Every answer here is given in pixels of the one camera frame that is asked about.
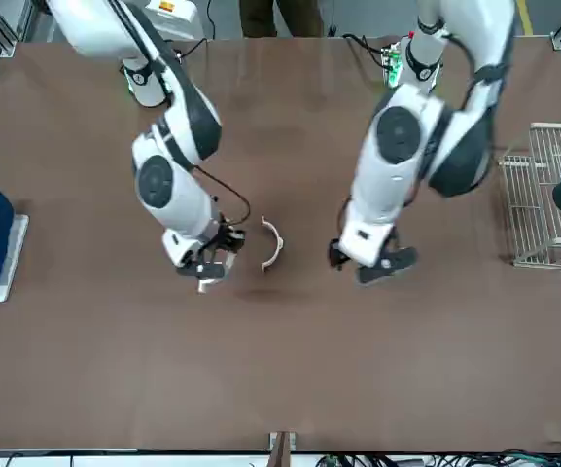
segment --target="table surface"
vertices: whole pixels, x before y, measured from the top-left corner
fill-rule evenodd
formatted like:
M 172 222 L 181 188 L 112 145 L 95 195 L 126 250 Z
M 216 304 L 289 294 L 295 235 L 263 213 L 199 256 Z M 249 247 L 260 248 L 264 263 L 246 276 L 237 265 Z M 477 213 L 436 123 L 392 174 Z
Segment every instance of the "table surface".
M 498 170 L 400 220 L 420 262 L 358 287 L 327 265 L 379 71 L 342 40 L 219 41 L 188 58 L 224 121 L 205 165 L 252 201 L 230 280 L 175 274 L 130 142 L 162 109 L 65 45 L 0 61 L 0 189 L 30 216 L 0 305 L 0 448 L 550 449 L 561 442 L 561 272 L 508 265 Z M 445 55 L 437 93 L 461 102 Z M 516 40 L 498 147 L 561 122 L 561 53 Z M 236 217 L 242 206 L 213 185 Z M 285 238 L 273 249 L 261 215 Z

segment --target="white stand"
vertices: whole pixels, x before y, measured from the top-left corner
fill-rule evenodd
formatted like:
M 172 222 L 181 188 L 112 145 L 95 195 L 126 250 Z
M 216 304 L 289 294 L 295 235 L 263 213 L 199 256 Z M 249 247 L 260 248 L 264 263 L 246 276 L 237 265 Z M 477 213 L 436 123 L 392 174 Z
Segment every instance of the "white stand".
M 8 254 L 6 255 L 0 277 L 0 302 L 5 302 L 8 299 L 8 294 L 10 294 L 15 270 L 17 269 L 18 257 L 20 256 L 20 249 L 23 246 L 28 224 L 29 216 L 24 214 L 15 215 L 12 221 L 10 235 L 8 236 Z

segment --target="metal dish rack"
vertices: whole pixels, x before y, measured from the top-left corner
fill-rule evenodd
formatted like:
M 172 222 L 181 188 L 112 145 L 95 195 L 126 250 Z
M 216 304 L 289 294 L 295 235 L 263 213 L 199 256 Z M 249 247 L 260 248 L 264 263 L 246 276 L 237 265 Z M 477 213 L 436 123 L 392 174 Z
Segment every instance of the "metal dish rack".
M 552 189 L 561 181 L 561 124 L 531 124 L 528 149 L 509 147 L 505 177 L 513 264 L 561 269 L 561 211 Z

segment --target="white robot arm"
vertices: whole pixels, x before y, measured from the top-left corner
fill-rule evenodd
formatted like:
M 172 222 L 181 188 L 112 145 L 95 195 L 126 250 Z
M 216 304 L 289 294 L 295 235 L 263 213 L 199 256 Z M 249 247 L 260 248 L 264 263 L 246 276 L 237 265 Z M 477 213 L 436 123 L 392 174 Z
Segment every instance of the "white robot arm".
M 367 285 L 415 263 L 413 248 L 392 251 L 395 223 L 422 180 L 444 197 L 474 189 L 491 160 L 494 113 L 508 71 L 514 28 L 512 0 L 420 0 L 419 30 L 407 44 L 401 84 L 384 95 L 370 121 L 340 239 L 329 257 L 354 260 Z M 440 31 L 446 27 L 447 33 Z M 467 53 L 473 79 L 460 110 L 427 92 L 443 45 Z
M 123 61 L 137 101 L 169 108 L 133 142 L 138 198 L 163 225 L 163 245 L 198 290 L 224 279 L 245 233 L 219 212 L 191 172 L 213 155 L 222 126 L 217 111 L 190 81 L 144 13 L 120 0 L 49 0 L 55 20 L 83 55 Z M 216 253 L 225 257 L 216 261 Z

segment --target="green circuit board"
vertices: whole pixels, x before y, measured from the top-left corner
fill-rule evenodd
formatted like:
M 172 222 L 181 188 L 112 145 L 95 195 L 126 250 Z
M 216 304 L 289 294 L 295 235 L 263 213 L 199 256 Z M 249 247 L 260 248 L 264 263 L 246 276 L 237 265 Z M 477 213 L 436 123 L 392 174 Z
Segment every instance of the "green circuit board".
M 382 52 L 382 64 L 384 69 L 384 78 L 388 88 L 396 88 L 399 85 L 401 72 L 403 71 L 403 61 L 399 52 L 399 43 L 393 44 Z

